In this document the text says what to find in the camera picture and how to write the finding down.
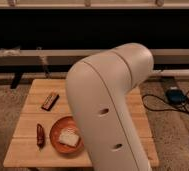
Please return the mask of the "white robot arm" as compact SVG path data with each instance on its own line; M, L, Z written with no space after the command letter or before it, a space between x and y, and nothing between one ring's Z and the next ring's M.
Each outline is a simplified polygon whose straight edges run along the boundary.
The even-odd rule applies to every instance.
M138 43L86 57L66 77L68 103L95 171L152 171L126 94L152 74L154 60Z

